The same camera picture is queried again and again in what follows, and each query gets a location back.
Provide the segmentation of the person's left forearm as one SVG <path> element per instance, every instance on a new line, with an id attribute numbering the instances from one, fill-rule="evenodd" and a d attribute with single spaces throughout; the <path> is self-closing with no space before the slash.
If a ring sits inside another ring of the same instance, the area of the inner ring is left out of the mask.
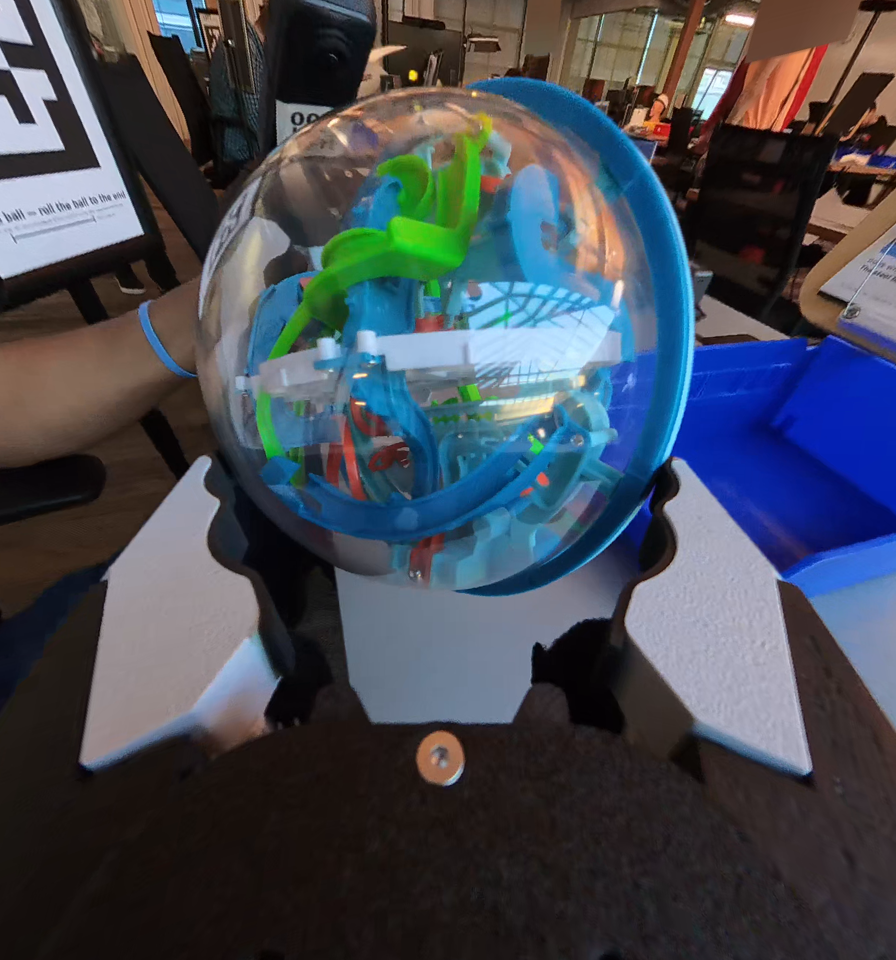
<path id="1" fill-rule="evenodd" d="M 0 343 L 0 469 L 86 450 L 178 387 L 138 309 L 80 329 Z"/>

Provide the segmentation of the clear plastic maze ball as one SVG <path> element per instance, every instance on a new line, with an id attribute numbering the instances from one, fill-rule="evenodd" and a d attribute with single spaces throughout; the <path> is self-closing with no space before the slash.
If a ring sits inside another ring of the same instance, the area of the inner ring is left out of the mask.
<path id="1" fill-rule="evenodd" d="M 522 594 L 615 541 L 692 374 L 679 224 L 633 140 L 529 78 L 329 111 L 249 174 L 201 273 L 222 462 L 334 567 Z"/>

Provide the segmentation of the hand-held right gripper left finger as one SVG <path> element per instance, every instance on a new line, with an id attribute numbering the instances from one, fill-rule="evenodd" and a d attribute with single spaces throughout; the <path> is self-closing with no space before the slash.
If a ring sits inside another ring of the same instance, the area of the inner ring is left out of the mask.
<path id="1" fill-rule="evenodd" d="M 79 763 L 99 771 L 190 739 L 208 756 L 268 734 L 266 710 L 295 665 L 236 490 L 202 456 L 111 564 Z"/>

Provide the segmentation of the wooden instruction board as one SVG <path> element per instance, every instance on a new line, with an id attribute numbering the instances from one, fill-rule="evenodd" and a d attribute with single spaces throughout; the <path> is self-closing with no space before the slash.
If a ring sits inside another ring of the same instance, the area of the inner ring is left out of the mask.
<path id="1" fill-rule="evenodd" d="M 809 272 L 799 307 L 812 326 L 896 363 L 896 189 Z"/>

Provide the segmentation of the black framed marker sign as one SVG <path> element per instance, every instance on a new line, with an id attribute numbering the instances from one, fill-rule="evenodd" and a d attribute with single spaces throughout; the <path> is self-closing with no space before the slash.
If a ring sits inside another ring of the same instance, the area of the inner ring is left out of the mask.
<path id="1" fill-rule="evenodd" d="M 0 314 L 166 253 L 103 51 L 78 2 L 0 1 Z"/>

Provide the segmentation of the blue plastic bin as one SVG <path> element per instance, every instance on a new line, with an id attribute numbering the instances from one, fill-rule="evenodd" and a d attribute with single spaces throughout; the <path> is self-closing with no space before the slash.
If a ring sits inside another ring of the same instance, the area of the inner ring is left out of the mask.
<path id="1" fill-rule="evenodd" d="M 672 451 L 812 597 L 896 573 L 896 365 L 844 340 L 700 346 Z"/>

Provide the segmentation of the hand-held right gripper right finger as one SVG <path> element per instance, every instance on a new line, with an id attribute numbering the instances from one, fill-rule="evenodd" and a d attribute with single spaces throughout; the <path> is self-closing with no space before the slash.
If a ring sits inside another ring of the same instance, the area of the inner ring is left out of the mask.
<path id="1" fill-rule="evenodd" d="M 643 563 L 612 622 L 627 739 L 660 759 L 702 740 L 811 774 L 779 576 L 680 458 L 659 474 Z"/>

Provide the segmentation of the person's left hand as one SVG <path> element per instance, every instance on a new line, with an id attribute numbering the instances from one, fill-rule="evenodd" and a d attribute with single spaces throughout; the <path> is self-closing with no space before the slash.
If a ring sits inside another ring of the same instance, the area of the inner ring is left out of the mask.
<path id="1" fill-rule="evenodd" d="M 196 373 L 196 327 L 201 277 L 198 275 L 154 299 L 153 326 L 174 360 Z"/>

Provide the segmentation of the dark blue jeans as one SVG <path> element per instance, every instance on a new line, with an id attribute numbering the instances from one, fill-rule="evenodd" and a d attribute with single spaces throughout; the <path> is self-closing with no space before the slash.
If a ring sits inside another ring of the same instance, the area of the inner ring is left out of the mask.
<path id="1" fill-rule="evenodd" d="M 83 596 L 101 583 L 111 558 L 71 572 L 0 623 L 0 713 Z"/>

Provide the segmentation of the blue wristband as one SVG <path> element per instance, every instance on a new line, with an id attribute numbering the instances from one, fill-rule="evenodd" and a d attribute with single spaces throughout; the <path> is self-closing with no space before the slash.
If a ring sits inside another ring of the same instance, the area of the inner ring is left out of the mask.
<path id="1" fill-rule="evenodd" d="M 160 336 L 156 332 L 153 326 L 152 318 L 150 315 L 150 306 L 152 300 L 143 301 L 138 307 L 139 321 L 142 329 L 144 338 L 150 348 L 153 351 L 153 354 L 157 357 L 160 363 L 167 369 L 172 375 L 177 378 L 183 379 L 196 379 L 197 373 L 188 369 L 185 369 L 183 366 L 178 364 L 170 352 L 164 346 Z"/>

